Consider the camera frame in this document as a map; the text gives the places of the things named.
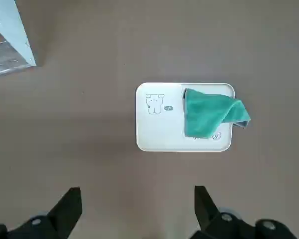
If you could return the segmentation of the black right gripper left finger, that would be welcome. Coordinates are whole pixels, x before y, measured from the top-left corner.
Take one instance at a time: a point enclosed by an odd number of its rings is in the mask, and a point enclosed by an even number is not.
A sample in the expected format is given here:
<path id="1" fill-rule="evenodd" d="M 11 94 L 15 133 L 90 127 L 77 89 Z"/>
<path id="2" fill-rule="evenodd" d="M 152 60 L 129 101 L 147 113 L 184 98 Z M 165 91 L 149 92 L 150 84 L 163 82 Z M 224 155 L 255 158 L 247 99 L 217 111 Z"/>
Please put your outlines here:
<path id="1" fill-rule="evenodd" d="M 0 239 L 67 239 L 81 215 L 81 189 L 72 187 L 46 215 L 35 216 L 10 231 L 0 224 Z"/>

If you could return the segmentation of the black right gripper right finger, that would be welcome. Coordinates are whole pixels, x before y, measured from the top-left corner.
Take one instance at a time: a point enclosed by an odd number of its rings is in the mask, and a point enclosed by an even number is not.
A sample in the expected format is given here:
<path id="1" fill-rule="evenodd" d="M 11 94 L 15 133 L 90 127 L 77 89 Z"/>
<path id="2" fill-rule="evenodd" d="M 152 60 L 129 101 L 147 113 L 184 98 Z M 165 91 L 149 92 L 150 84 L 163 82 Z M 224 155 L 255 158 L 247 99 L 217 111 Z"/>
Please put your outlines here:
<path id="1" fill-rule="evenodd" d="M 192 239 L 295 239 L 283 223 L 260 219 L 254 225 L 246 223 L 231 212 L 221 212 L 206 187 L 195 186 L 195 214 L 200 225 Z"/>

